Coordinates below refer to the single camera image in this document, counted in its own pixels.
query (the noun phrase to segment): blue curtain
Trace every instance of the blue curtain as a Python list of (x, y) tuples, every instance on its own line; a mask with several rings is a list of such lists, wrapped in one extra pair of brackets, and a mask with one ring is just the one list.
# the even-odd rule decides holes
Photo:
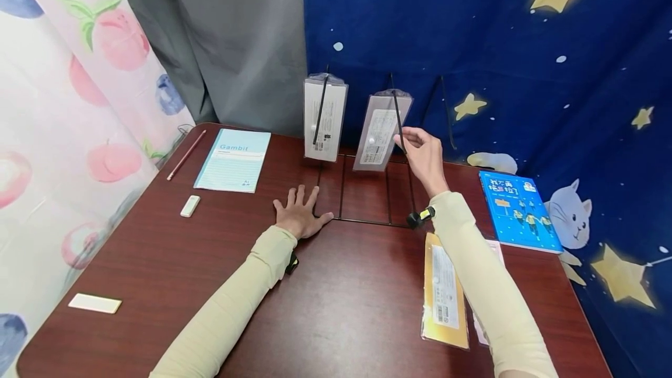
[(350, 85), (343, 142), (392, 72), (446, 160), (535, 178), (614, 376), (669, 376), (671, 0), (304, 2), (309, 71)]

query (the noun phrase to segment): curtain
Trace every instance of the curtain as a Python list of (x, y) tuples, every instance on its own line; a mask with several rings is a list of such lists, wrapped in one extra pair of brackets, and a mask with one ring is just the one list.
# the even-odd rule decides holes
[(614, 377), (669, 376), (670, 0), (304, 7), (309, 72), (349, 83), (343, 141), (393, 73), (446, 160), (535, 179)]
[(302, 0), (129, 2), (197, 121), (302, 134)]
[(127, 0), (0, 0), (0, 376), (194, 119)]

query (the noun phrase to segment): brown table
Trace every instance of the brown table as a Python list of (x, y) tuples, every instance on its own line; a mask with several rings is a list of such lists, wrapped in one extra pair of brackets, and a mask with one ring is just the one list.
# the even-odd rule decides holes
[[(335, 220), (296, 253), (300, 266), (269, 292), (220, 377), (492, 377), (489, 349), (468, 313), (470, 350), (420, 338), (424, 237), (403, 225), (428, 198), (408, 165), (387, 175), (303, 158), (302, 140), (273, 135), (255, 194), (195, 191), (218, 129), (195, 127), (52, 315), (18, 363), (22, 378), (146, 377), (209, 296), (274, 223), (274, 198), (320, 185), (318, 212)], [(166, 176), (208, 132), (171, 182)], [(478, 226), (492, 234), (478, 169), (445, 164)], [(187, 198), (202, 197), (190, 219)], [(557, 255), (503, 246), (561, 377), (610, 377)], [(67, 307), (78, 292), (121, 299), (115, 315)]]

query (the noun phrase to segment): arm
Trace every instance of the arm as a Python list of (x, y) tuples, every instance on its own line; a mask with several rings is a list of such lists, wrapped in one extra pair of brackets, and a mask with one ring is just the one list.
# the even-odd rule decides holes
[(435, 232), (490, 342), (495, 376), (557, 377), (523, 295), (478, 231), (464, 197), (444, 191), (429, 204), (436, 210)]
[(279, 227), (261, 234), (247, 260), (191, 318), (150, 378), (217, 375), (261, 299), (282, 279), (296, 243)]

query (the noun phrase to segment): pink curtain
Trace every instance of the pink curtain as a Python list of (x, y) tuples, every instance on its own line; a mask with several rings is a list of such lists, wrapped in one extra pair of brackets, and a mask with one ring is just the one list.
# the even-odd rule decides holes
[(0, 0), (0, 376), (194, 120), (127, 0)]

